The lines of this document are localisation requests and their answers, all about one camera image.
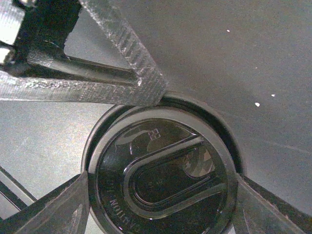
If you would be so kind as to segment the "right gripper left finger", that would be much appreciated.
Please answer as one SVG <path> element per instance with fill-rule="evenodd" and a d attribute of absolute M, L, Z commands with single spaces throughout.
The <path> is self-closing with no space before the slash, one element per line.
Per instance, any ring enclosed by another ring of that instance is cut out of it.
<path fill-rule="evenodd" d="M 66 181 L 0 222 L 2 234 L 83 234 L 90 211 L 88 173 Z"/>

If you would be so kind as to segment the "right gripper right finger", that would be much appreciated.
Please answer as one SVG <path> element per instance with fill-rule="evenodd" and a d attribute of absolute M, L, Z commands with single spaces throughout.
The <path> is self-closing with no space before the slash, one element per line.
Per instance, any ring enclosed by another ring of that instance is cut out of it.
<path fill-rule="evenodd" d="M 236 175 L 233 215 L 237 234 L 310 234 L 312 217 L 299 211 L 244 175 Z"/>

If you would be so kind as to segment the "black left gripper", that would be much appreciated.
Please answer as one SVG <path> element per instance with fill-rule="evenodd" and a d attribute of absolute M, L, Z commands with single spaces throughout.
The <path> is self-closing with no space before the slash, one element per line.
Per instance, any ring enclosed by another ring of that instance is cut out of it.
<path fill-rule="evenodd" d="M 82 9 L 129 68 L 65 54 L 65 42 Z M 2 100 L 152 106 L 166 88 L 161 70 L 112 1 L 0 2 Z"/>

